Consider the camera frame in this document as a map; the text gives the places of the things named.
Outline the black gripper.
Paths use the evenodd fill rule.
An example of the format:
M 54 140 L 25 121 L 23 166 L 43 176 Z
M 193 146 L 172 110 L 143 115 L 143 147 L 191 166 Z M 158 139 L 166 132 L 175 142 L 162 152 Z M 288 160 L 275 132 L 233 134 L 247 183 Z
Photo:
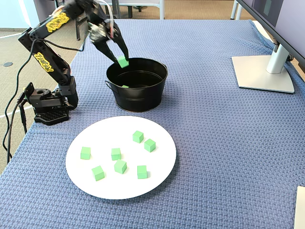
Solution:
M 103 53 L 108 59 L 114 63 L 118 63 L 116 57 L 110 50 L 107 41 L 108 39 L 113 40 L 121 49 L 126 60 L 129 59 L 128 48 L 122 37 L 121 31 L 118 25 L 114 22 L 114 19 L 109 15 L 105 14 L 102 9 L 99 9 L 94 19 L 94 40 L 93 45 L 97 50 Z

